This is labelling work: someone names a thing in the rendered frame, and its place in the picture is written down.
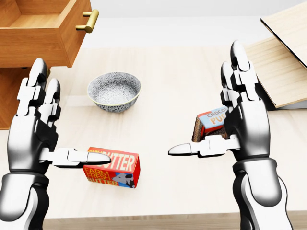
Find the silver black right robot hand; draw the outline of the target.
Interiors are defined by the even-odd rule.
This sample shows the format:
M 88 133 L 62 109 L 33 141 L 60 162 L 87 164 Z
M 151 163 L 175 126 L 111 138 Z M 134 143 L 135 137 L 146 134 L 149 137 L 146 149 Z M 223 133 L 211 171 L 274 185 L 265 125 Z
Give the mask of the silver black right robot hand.
M 237 161 L 269 155 L 270 126 L 264 102 L 255 89 L 258 78 L 254 66 L 237 40 L 231 45 L 230 57 L 231 61 L 221 66 L 220 96 L 228 108 L 224 120 L 227 137 L 210 135 L 200 142 L 180 144 L 172 147 L 169 155 L 206 158 L 231 150 Z

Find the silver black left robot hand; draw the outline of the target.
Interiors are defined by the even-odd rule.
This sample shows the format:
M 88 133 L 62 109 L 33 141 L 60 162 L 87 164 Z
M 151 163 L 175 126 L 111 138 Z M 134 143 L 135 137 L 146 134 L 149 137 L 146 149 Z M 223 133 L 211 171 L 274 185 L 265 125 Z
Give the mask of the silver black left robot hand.
M 100 153 L 56 148 L 58 133 L 55 121 L 61 113 L 60 83 L 47 81 L 49 70 L 42 58 L 37 58 L 29 76 L 22 80 L 17 99 L 19 106 L 8 136 L 8 162 L 11 172 L 45 174 L 49 165 L 59 168 L 82 168 L 111 162 Z

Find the open wooden drawer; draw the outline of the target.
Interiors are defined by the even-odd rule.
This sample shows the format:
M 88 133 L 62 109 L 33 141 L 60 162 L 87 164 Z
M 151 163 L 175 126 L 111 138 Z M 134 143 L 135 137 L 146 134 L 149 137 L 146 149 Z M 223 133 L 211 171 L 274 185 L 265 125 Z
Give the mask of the open wooden drawer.
M 0 68 L 71 67 L 93 13 L 90 0 L 0 0 Z

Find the chocolate pudding box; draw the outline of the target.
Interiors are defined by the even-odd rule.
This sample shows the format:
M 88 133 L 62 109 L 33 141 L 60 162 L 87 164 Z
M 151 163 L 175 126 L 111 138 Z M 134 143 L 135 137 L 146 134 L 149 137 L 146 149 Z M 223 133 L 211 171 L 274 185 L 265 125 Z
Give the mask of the chocolate pudding box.
M 221 135 L 226 138 L 224 120 L 226 118 L 226 106 L 198 114 L 195 120 L 192 141 L 200 142 L 209 135 Z

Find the pale wooden slat tray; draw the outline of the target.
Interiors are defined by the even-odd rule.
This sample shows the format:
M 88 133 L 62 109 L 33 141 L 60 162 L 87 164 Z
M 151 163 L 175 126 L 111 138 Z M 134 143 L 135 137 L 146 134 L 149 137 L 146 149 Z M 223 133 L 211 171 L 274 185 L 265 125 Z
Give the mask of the pale wooden slat tray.
M 267 110 L 307 109 L 307 1 L 262 17 L 272 37 L 247 46 Z

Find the red butter box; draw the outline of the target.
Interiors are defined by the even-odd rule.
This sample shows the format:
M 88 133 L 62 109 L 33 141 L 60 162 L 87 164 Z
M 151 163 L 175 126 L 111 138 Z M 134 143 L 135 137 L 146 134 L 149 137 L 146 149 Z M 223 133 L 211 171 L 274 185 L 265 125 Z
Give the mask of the red butter box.
M 105 154 L 111 163 L 104 165 L 85 165 L 83 171 L 88 181 L 136 188 L 140 176 L 140 159 L 137 153 L 112 149 L 90 147 L 89 152 Z

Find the grey patterned bowl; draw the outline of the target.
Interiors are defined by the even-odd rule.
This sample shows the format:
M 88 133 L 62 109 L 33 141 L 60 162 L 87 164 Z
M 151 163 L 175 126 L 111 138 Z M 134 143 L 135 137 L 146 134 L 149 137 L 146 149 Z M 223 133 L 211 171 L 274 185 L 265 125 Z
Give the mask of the grey patterned bowl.
M 132 107 L 141 92 L 141 82 L 125 72 L 110 72 L 93 79 L 87 88 L 89 98 L 100 109 L 120 113 Z

